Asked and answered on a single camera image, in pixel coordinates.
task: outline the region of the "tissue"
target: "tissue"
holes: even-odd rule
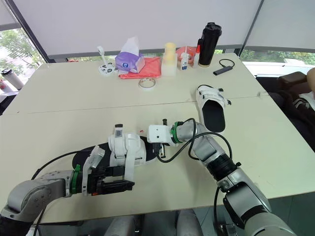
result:
[[[132,37],[124,44],[120,53],[115,57],[116,67],[121,71],[139,73],[145,65],[144,56],[139,53],[139,41]]]

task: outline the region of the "roll of tape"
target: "roll of tape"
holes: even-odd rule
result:
[[[139,80],[139,87],[143,90],[150,91],[156,85],[156,80],[153,78],[142,78]]]

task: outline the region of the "white slipper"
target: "white slipper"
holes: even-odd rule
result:
[[[210,131],[223,134],[225,130],[224,107],[231,102],[223,97],[223,89],[200,85],[196,100],[201,123]]]

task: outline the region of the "tissue box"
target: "tissue box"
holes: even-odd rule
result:
[[[132,73],[139,73],[145,65],[144,56],[140,53],[138,56],[128,52],[120,52],[115,57],[116,67]]]

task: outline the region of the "pink cloth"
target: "pink cloth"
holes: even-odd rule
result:
[[[158,78],[161,76],[161,58],[144,58],[145,65],[139,73],[129,72],[128,74],[120,75],[121,79],[141,79],[146,77]]]

